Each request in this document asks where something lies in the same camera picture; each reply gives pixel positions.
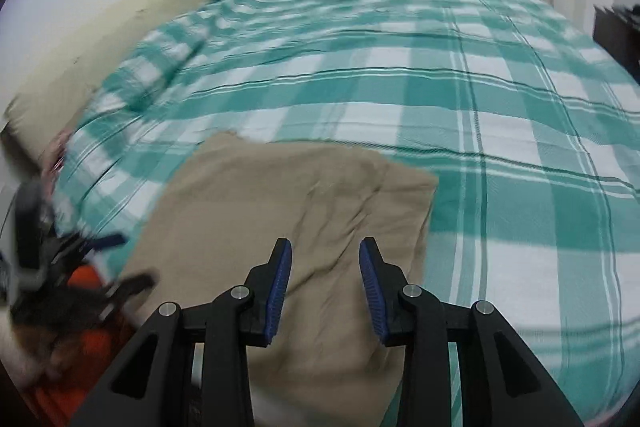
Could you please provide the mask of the person's hand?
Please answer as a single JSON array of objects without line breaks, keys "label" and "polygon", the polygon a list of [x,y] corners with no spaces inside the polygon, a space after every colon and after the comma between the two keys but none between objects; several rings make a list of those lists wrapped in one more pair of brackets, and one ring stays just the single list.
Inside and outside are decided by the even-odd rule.
[{"label": "person's hand", "polygon": [[101,314],[92,306],[58,308],[25,323],[2,308],[1,363],[9,379],[25,389],[41,377],[60,377],[84,351],[82,334],[101,324]]}]

